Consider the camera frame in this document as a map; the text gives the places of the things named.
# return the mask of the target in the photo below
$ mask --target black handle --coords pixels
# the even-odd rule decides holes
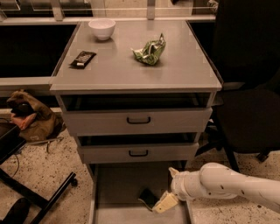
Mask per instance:
[[[131,152],[131,150],[129,151],[129,155],[132,157],[132,158],[140,158],[140,157],[147,157],[149,154],[148,151],[146,151],[144,154],[133,154]]]
[[[126,118],[127,123],[129,124],[147,124],[151,122],[151,117],[148,116],[146,120],[140,121],[140,119],[131,119],[131,118]]]

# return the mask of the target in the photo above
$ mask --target robotic hand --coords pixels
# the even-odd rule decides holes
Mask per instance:
[[[280,213],[280,181],[240,174],[222,164],[208,163],[199,171],[179,172],[169,168],[171,192],[165,192],[152,208],[162,213],[180,200],[232,199],[237,195]]]

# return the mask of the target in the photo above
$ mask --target cabinet top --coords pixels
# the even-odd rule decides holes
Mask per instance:
[[[164,34],[166,47],[155,66],[138,62],[137,50]],[[85,69],[69,65],[81,51],[97,53]],[[205,54],[183,20],[116,22],[111,39],[100,41],[88,23],[81,22],[51,91],[186,91],[221,89]]]

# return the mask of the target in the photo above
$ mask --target office chair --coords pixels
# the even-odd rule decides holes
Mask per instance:
[[[238,172],[234,152],[260,153],[264,161],[280,149],[279,8],[278,0],[220,1],[211,59],[225,83],[243,85],[219,92],[222,104],[213,106],[213,121],[206,127],[208,144],[196,156],[224,148]]]
[[[11,122],[0,122],[0,165],[25,145],[26,141],[22,137],[18,136],[19,132],[20,129],[16,124]],[[73,186],[77,185],[75,174],[71,172],[53,196],[47,200],[17,182],[1,168],[0,180],[8,187],[21,194],[32,204],[41,208],[40,212],[31,222],[32,224],[40,223],[53,204],[59,199],[60,195],[67,189],[69,184],[72,184]]]

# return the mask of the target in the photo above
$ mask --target speckled floor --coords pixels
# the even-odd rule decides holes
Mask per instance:
[[[14,179],[30,187],[46,199],[50,199],[54,191],[70,172],[76,173],[78,186],[69,186],[59,201],[45,216],[41,223],[83,224],[88,223],[93,181],[88,169],[81,163],[76,152],[74,139],[67,130],[60,133],[63,139],[52,142],[47,149],[46,144],[25,146],[17,155],[19,169]],[[280,153],[273,152],[268,160],[259,164],[255,155],[237,156],[241,172],[257,177],[279,179]],[[1,165],[10,175],[18,167],[18,161],[12,156]],[[228,165],[224,151],[210,150],[188,163],[187,170],[198,170],[204,163],[218,162]],[[3,218],[13,203],[20,197],[10,188],[0,183],[0,219]],[[280,214],[259,206],[247,199],[196,199],[190,203],[193,222],[195,224],[231,224],[231,223],[280,223]],[[30,223],[39,209],[31,207],[25,223]]]

